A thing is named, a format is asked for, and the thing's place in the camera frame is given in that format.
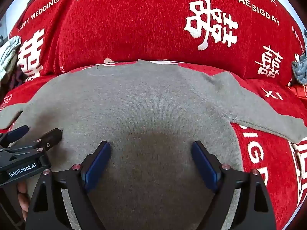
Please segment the person's left hand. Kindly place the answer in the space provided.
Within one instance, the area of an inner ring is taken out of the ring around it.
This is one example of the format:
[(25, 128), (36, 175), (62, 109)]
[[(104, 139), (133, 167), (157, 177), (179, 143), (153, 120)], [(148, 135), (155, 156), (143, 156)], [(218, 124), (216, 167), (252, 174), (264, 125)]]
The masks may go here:
[(18, 201), (21, 207), (23, 219), (26, 220), (30, 205), (30, 198), (27, 193), (27, 184), (25, 181), (17, 184)]

